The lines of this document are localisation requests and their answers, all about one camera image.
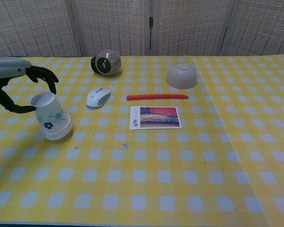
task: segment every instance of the robotic hand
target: robotic hand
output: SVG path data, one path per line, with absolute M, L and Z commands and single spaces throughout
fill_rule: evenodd
M 38 82 L 37 78 L 45 81 L 54 94 L 56 94 L 55 82 L 59 82 L 55 74 L 46 68 L 33 66 L 29 61 L 22 59 L 0 57 L 0 104 L 5 109 L 18 114 L 34 111 L 36 108 L 30 105 L 19 106 L 14 104 L 8 94 L 2 90 L 2 87 L 6 86 L 9 80 L 25 74 L 35 83 Z

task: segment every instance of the tablecloth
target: tablecloth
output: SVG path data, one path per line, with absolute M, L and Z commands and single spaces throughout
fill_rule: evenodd
M 0 222 L 284 226 L 284 55 L 124 56 L 112 77 L 90 57 L 24 59 L 57 75 L 73 132 L 49 141 L 34 113 L 0 106 Z M 179 62 L 195 88 L 166 84 Z M 111 90 L 99 109 L 85 106 L 95 87 Z M 28 105 L 48 87 L 23 76 L 4 90 Z M 126 101 L 145 93 L 189 99 Z M 135 105 L 176 106 L 183 127 L 130 131 Z

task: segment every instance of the computer mouse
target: computer mouse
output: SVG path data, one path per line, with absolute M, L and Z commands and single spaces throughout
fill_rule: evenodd
M 89 92 L 85 104 L 89 107 L 103 106 L 110 97 L 110 91 L 106 88 L 96 88 Z

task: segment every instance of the paper cup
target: paper cup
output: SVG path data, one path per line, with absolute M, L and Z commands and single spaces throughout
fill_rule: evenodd
M 71 131 L 70 116 L 53 93 L 43 92 L 36 95 L 32 98 L 31 105 L 36 107 L 35 114 L 45 138 L 58 140 Z

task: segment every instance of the white bowl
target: white bowl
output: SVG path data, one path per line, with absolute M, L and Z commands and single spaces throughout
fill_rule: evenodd
M 165 81 L 174 88 L 189 89 L 197 85 L 197 73 L 190 65 L 179 63 L 168 70 Z

